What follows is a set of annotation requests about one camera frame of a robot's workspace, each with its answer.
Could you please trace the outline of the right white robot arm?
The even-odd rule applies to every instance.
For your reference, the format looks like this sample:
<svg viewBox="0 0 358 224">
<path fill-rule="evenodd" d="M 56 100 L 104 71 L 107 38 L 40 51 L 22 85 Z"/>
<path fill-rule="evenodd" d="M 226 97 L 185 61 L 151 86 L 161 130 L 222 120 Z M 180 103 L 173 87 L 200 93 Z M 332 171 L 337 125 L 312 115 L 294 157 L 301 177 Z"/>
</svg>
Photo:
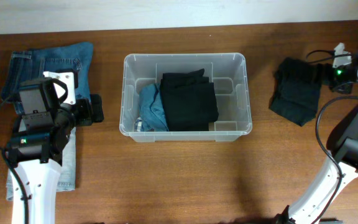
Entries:
<svg viewBox="0 0 358 224">
<path fill-rule="evenodd" d="M 347 52 L 340 43 L 327 53 L 315 61 L 286 58 L 274 75 L 270 110 L 299 126 L 314 119 L 316 140 L 326 155 L 308 190 L 274 223 L 319 223 L 344 187 L 358 178 L 358 49 Z M 323 113 L 340 100 L 357 104 L 322 142 L 318 128 Z"/>
</svg>

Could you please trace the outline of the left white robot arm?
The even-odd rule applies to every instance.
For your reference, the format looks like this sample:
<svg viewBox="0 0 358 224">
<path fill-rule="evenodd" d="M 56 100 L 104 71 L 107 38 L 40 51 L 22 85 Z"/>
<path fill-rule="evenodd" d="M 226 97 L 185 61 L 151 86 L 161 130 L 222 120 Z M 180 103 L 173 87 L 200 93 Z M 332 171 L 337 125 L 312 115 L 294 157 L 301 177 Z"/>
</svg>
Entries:
<svg viewBox="0 0 358 224">
<path fill-rule="evenodd" d="M 54 223 L 63 151 L 70 133 L 104 119 L 99 95 L 77 99 L 79 78 L 73 70 L 44 72 L 23 81 L 9 99 L 24 109 L 2 153 L 13 180 L 13 223 Z"/>
</svg>

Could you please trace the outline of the blue shirt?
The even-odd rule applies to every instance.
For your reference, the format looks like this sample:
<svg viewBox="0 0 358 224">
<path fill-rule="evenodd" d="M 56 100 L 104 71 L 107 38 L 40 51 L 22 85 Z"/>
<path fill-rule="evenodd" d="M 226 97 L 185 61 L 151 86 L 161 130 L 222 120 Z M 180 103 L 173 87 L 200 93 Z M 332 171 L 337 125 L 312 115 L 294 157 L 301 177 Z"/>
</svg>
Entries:
<svg viewBox="0 0 358 224">
<path fill-rule="evenodd" d="M 139 117 L 135 121 L 134 130 L 137 132 L 168 131 L 158 83 L 147 85 L 141 89 Z"/>
</svg>

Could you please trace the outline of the black garment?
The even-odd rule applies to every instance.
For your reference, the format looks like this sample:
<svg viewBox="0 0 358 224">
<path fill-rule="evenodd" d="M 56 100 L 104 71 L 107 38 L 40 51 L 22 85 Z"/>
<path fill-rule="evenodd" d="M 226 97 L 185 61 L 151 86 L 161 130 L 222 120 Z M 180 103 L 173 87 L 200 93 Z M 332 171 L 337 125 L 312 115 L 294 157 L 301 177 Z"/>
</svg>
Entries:
<svg viewBox="0 0 358 224">
<path fill-rule="evenodd" d="M 321 86 L 328 83 L 331 64 L 312 65 L 287 57 L 274 73 L 275 90 L 269 109 L 299 126 L 316 117 Z"/>
<path fill-rule="evenodd" d="M 164 73 L 160 94 L 168 129 L 208 131 L 218 120 L 214 83 L 204 76 L 204 69 L 189 73 Z"/>
</svg>

